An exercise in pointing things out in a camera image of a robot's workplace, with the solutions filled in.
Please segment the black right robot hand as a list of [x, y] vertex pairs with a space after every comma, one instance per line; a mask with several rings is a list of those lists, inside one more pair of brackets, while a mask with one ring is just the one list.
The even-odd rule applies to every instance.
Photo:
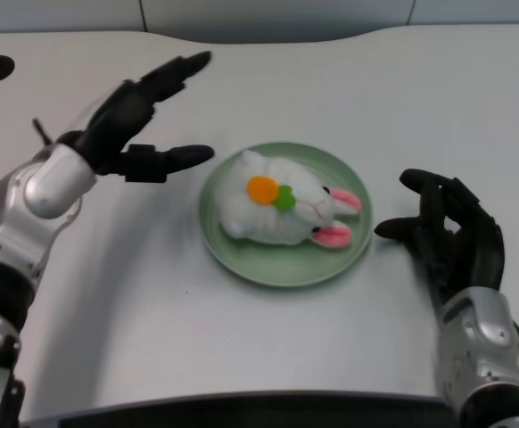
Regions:
[[500, 226], [457, 178], [406, 169], [400, 182], [420, 195], [419, 214], [392, 218], [375, 233], [406, 246], [442, 303], [468, 287], [499, 290], [505, 267]]

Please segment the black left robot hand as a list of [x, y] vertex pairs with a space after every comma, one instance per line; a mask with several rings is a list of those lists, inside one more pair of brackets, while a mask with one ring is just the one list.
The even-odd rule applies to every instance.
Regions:
[[184, 90], [185, 81], [210, 60], [209, 51], [178, 56], [138, 81], [124, 81], [94, 111], [83, 130], [68, 131], [56, 142], [80, 154], [95, 174], [119, 175], [133, 183], [164, 183], [169, 174], [210, 160], [214, 150], [208, 145], [159, 152], [153, 145], [130, 143], [152, 120], [155, 105]]

